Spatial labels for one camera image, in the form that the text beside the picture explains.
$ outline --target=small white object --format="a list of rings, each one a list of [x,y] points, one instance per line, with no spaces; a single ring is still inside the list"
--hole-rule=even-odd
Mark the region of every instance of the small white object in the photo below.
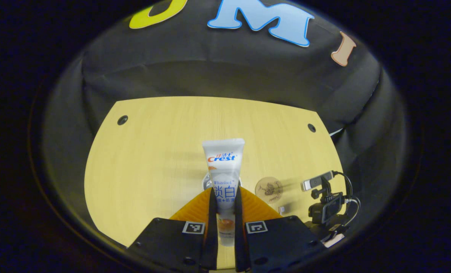
[[[284,206],[279,207],[278,208],[279,215],[283,216],[283,212],[285,212],[285,207]]]
[[[343,238],[345,238],[345,236],[342,233],[340,233],[337,234],[335,237],[331,238],[330,240],[324,242],[323,244],[326,247],[331,247],[332,245],[338,243],[338,241],[342,240]]]

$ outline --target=black fabric backdrop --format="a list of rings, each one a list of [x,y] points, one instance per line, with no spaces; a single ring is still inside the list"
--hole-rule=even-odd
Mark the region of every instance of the black fabric backdrop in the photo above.
[[[33,182],[25,131],[46,75],[59,74],[87,41],[143,4],[0,4],[0,271],[123,271],[49,209]],[[397,214],[324,270],[451,270],[451,2],[310,5],[354,29],[409,89],[426,143],[418,182]]]
[[[36,126],[31,132],[42,134],[41,150],[35,153],[44,155],[42,167],[49,176],[43,180],[50,180],[70,211],[95,229],[85,203],[85,166],[94,135],[116,101],[157,96],[261,100],[316,111],[329,132],[348,127],[337,149],[345,173],[356,174],[354,190],[367,208],[359,219],[371,221],[395,190],[402,164],[378,161],[393,174],[383,177],[371,158],[363,158],[373,157],[368,149],[375,145],[396,151],[401,161],[407,150],[399,138],[379,142],[386,132],[406,133],[407,126],[390,126],[403,122],[406,114],[385,71],[381,75],[381,65],[352,34],[357,47],[348,66],[334,62],[330,54],[342,42],[340,31],[349,31],[315,12],[308,11],[315,19],[308,23],[310,46],[303,48],[271,36],[267,29],[276,21],[253,31],[240,13],[243,27],[237,30],[209,28],[219,4],[189,0],[176,16],[145,29],[130,29],[129,19],[120,20],[86,46],[56,87],[43,91],[50,93],[48,105],[32,121],[43,122],[41,132]],[[371,98],[379,99],[362,116]],[[43,96],[38,100],[45,101]],[[394,115],[397,107],[400,112]]]

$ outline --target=yellow letter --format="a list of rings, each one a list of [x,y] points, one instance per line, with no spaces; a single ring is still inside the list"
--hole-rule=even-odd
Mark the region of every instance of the yellow letter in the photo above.
[[[337,64],[345,67],[348,64],[348,57],[350,57],[350,53],[352,53],[352,50],[357,45],[349,36],[347,36],[347,34],[340,31],[340,35],[343,37],[342,43],[337,51],[332,53],[332,59],[337,62]]]
[[[141,29],[146,28],[147,26],[154,25],[156,23],[163,22],[179,13],[183,9],[183,7],[185,7],[186,3],[187,0],[172,0],[170,7],[168,7],[166,11],[154,16],[149,16],[153,6],[146,8],[133,16],[132,20],[130,21],[130,28]]]

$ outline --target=toothpaste tube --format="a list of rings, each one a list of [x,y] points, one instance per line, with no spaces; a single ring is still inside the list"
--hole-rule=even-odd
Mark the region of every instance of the toothpaste tube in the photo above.
[[[210,178],[217,199],[217,229],[221,244],[234,245],[234,200],[236,198],[243,159],[244,140],[204,141],[204,148]]]

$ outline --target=blue letter m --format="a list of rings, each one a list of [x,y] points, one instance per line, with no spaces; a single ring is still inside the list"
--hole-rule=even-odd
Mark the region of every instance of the blue letter m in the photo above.
[[[308,20],[314,17],[308,12],[288,4],[277,4],[266,7],[259,0],[222,0],[217,17],[208,22],[211,28],[238,29],[241,21],[236,19],[241,10],[250,28],[254,31],[279,18],[277,26],[269,29],[276,38],[286,40],[302,47],[307,47]]]

